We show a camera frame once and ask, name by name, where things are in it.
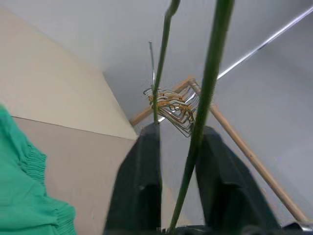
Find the wooden pole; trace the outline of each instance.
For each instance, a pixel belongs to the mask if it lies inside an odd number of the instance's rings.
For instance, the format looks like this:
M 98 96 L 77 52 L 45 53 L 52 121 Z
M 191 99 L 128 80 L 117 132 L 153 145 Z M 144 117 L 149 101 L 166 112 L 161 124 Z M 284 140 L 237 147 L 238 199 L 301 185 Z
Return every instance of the wooden pole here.
M 189 80 L 188 83 L 195 91 L 195 93 L 197 95 L 200 95 L 201 91 L 195 79 Z M 229 134 L 229 136 L 233 139 L 233 141 L 237 144 L 240 150 L 244 153 L 244 155 L 248 158 L 248 160 L 252 163 L 252 165 L 259 172 L 259 174 L 263 177 L 263 179 L 267 182 L 267 184 L 274 191 L 277 197 L 282 201 L 285 207 L 293 215 L 293 217 L 299 222 L 307 222 L 308 218 L 304 215 L 301 209 L 292 201 L 292 199 L 286 194 L 286 192 L 279 186 L 277 181 L 266 169 L 266 167 L 261 163 L 256 154 L 247 146 L 247 144 L 243 141 L 243 139 L 239 136 L 235 129 L 230 125 L 227 119 L 221 114 L 216 104 L 211 103 L 210 111 L 216 118 L 216 120 L 225 129 L 225 131 Z

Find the beige wall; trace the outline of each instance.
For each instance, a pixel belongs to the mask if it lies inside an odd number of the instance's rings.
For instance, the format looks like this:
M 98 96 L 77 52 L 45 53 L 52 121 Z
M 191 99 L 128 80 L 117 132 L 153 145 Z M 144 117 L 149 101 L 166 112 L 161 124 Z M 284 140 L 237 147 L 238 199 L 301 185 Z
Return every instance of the beige wall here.
M 0 102 L 11 115 L 136 139 L 100 71 L 2 7 L 0 35 Z
M 75 207 L 77 234 L 102 234 L 118 168 L 134 141 L 21 118 L 14 121 L 47 154 L 47 192 Z M 175 203 L 171 190 L 163 185 L 164 228 L 169 226 Z M 189 224 L 181 214 L 179 225 Z

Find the green fabric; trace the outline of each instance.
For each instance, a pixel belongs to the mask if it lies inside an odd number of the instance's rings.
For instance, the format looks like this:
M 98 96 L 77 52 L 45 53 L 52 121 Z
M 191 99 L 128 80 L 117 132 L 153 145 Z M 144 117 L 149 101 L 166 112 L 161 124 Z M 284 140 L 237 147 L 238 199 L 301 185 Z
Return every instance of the green fabric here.
M 47 195 L 45 158 L 0 105 L 0 235 L 75 235 L 74 208 Z

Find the gray wall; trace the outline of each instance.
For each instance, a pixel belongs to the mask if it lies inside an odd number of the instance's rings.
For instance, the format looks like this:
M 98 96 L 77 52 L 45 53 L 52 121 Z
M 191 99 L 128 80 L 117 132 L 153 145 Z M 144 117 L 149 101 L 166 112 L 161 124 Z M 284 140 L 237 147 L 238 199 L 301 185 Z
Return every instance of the gray wall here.
M 214 95 L 221 113 L 309 218 L 313 218 L 312 24 L 313 14 L 221 78 Z M 140 125 L 150 121 L 151 117 Z M 250 166 L 279 221 L 293 221 L 212 115 L 207 125 Z M 163 181 L 177 197 L 189 139 L 168 121 L 162 122 L 161 134 Z M 203 222 L 195 178 L 183 211 L 193 224 Z

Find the white wall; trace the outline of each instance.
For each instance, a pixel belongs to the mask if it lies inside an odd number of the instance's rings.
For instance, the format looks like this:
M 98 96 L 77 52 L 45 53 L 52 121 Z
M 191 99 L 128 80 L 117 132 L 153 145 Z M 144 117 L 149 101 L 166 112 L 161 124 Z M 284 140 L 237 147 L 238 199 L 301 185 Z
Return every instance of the white wall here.
M 0 102 L 11 115 L 135 139 L 102 73 L 0 8 Z

